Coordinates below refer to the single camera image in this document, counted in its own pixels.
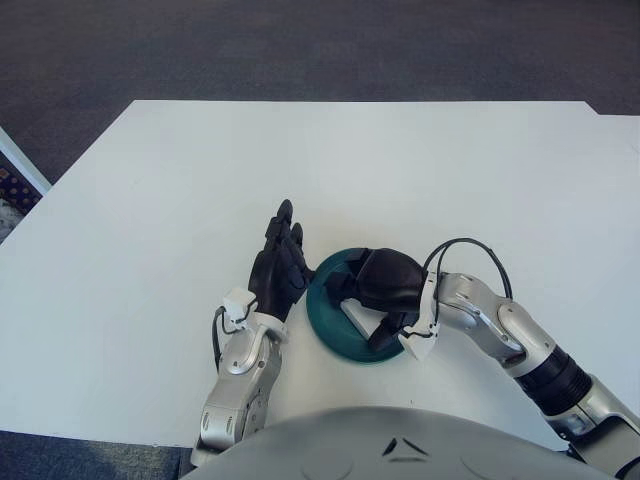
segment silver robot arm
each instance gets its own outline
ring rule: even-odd
[[[207,397],[191,463],[201,466],[264,427],[271,388],[280,373],[280,344],[289,310],[314,272],[302,252],[302,227],[292,225],[289,200],[271,218],[248,288],[234,288],[216,312],[212,337],[218,379]],[[232,325],[225,328],[225,315]],[[230,338],[220,354],[217,319]]]
[[[195,466],[264,427],[269,394],[282,364],[280,343],[286,342],[287,330],[277,318],[256,312],[255,298],[248,290],[235,288],[224,299],[235,329],[202,411],[200,436],[191,453]]]
[[[640,473],[640,419],[522,306],[471,275],[443,274],[438,289],[439,321],[495,358],[587,464],[617,478]],[[435,300],[430,303],[433,312]]]

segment black marking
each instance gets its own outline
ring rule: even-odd
[[[382,452],[382,456],[384,457],[385,455],[389,455],[391,452],[393,452],[393,450],[396,448],[396,445],[398,445],[398,441],[394,437],[389,442],[389,445],[387,445],[387,448],[384,449],[384,452]]]
[[[429,456],[429,454],[427,452],[425,452],[424,450],[422,450],[419,446],[417,446],[415,443],[410,442],[409,440],[407,440],[406,438],[402,438],[402,440],[404,441],[404,443],[406,443],[407,445],[409,445],[411,448],[413,448],[416,452],[420,452],[423,455],[426,455],[427,457]]]

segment black cable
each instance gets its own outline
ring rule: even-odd
[[[249,311],[251,310],[251,305],[255,303],[255,300],[249,304],[249,308],[247,308],[247,314],[244,318],[239,321],[245,320],[249,316]],[[213,360],[216,362],[216,370],[220,368],[220,357],[222,357],[222,353],[220,352],[220,341],[218,339],[218,318],[222,317],[222,331],[225,335],[233,335],[234,333],[238,333],[240,330],[227,330],[227,327],[224,323],[224,314],[227,310],[220,306],[217,308],[216,313],[213,315],[213,323],[211,325],[211,341],[213,343]]]
[[[220,369],[220,342],[218,340],[218,317],[222,315],[223,328],[224,328],[224,307],[218,307],[216,313],[213,315],[213,322],[211,323],[211,342],[213,343],[213,361],[216,364],[216,371]]]
[[[500,273],[500,278],[502,279],[502,286],[504,287],[504,294],[505,297],[513,300],[513,291],[511,289],[511,281],[509,280],[509,275],[507,274],[507,271],[504,268],[504,265],[502,265],[502,262],[500,262],[500,259],[496,256],[496,254],[493,252],[493,250],[491,250],[489,247],[487,247],[484,243],[479,242],[478,240],[474,239],[474,238],[470,238],[470,237],[460,237],[460,238],[453,238],[451,240],[448,240],[446,242],[444,242],[443,244],[439,245],[433,252],[431,252],[429,254],[429,256],[427,257],[427,260],[424,262],[424,266],[423,266],[423,272],[425,274],[425,278],[429,273],[429,265],[431,264],[431,262],[433,261],[433,259],[435,258],[435,256],[440,253],[440,257],[438,258],[438,266],[436,268],[436,288],[433,294],[433,298],[436,302],[436,311],[435,311],[435,316],[434,316],[434,325],[437,325],[438,323],[438,318],[440,316],[440,277],[442,275],[442,260],[444,258],[445,253],[447,252],[447,250],[449,249],[449,247],[451,247],[452,245],[456,244],[456,243],[471,243],[473,245],[477,245],[480,248],[482,248],[485,252],[487,252],[487,254],[489,254],[489,256],[491,257],[491,260],[493,260],[493,263],[496,265],[496,267],[498,268],[498,272]],[[430,338],[431,336],[433,336],[432,333],[428,333],[428,334],[423,334],[423,333],[419,333],[419,332],[411,332],[409,333],[408,336],[411,335],[417,335],[419,337],[422,338]]]
[[[453,238],[453,239],[448,240],[448,241],[444,242],[443,244],[439,245],[433,252],[431,252],[431,254],[427,257],[427,260],[424,263],[423,271],[424,271],[425,276],[427,275],[428,269],[429,269],[429,265],[431,264],[431,261],[435,258],[435,256],[441,250],[443,250],[443,249],[446,250],[451,245],[453,245],[455,243],[471,243],[473,245],[477,245],[478,247],[482,248],[485,252],[487,252],[487,254],[491,257],[491,260],[493,260],[493,263],[498,268],[498,272],[500,273],[500,278],[502,279],[502,285],[504,286],[505,297],[513,300],[513,291],[511,289],[511,281],[509,280],[509,276],[507,275],[507,272],[506,272],[504,266],[502,265],[502,262],[500,262],[500,259],[496,256],[496,254],[494,253],[493,250],[491,250],[484,243],[479,242],[475,238],[470,238],[470,237]]]
[[[225,326],[225,323],[224,323],[224,312],[222,313],[222,331],[224,332],[225,335],[233,335],[234,333],[236,333],[238,331],[238,330],[227,330],[227,327]]]

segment robot forearm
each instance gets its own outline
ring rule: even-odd
[[[522,308],[470,275],[441,278],[439,318],[495,358],[583,460],[611,475],[640,457],[640,420]]]

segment gray carpet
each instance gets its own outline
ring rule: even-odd
[[[640,114],[638,0],[0,2],[0,125],[52,181],[136,98]]]
[[[189,450],[83,442],[0,432],[0,478],[11,480],[174,479]]]

